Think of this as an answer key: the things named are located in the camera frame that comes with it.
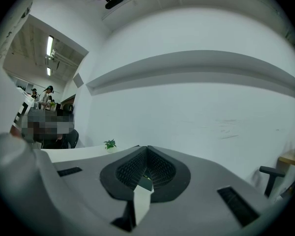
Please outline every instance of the black chair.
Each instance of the black chair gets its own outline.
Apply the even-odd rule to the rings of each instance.
[[[79,133],[73,129],[70,133],[66,134],[66,139],[70,143],[70,148],[75,148],[79,139]]]
[[[265,189],[265,195],[269,197],[276,177],[285,177],[285,173],[275,168],[266,167],[266,166],[260,166],[259,171],[270,175],[269,181]]]

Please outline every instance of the office chair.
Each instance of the office chair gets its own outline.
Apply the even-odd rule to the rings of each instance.
[[[276,177],[285,177],[285,173],[275,168],[266,167],[266,166],[260,166],[259,171],[270,175],[269,181],[267,182],[266,189],[265,189],[265,195],[269,197]]]
[[[71,103],[67,103],[62,108],[64,111],[71,113],[73,111],[73,105]]]
[[[79,133],[73,129],[70,133],[66,135],[66,138],[70,144],[70,148],[75,148],[79,139]]]

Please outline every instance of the fluorescent light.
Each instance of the fluorescent light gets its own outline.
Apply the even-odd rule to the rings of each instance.
[[[49,36],[48,37],[48,43],[47,43],[47,55],[50,56],[51,55],[51,48],[53,46],[53,40],[54,38]]]

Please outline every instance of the green plant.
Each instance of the green plant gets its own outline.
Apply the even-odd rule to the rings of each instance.
[[[117,147],[116,142],[113,139],[111,141],[108,140],[108,142],[104,142],[104,143],[106,145],[106,149]]]

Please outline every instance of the blurred person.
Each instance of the blurred person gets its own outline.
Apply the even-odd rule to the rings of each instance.
[[[21,119],[22,137],[26,141],[40,142],[42,148],[69,148],[67,134],[73,129],[73,111],[67,109],[57,109],[54,112],[31,109]]]
[[[35,88],[33,88],[31,91],[32,91],[31,97],[36,101],[37,100],[37,90]]]
[[[38,102],[41,104],[42,109],[45,109],[47,105],[49,105],[49,103],[47,103],[48,101],[48,94],[49,93],[53,93],[54,92],[54,88],[53,86],[48,86],[43,92],[42,94],[39,96],[39,100]]]

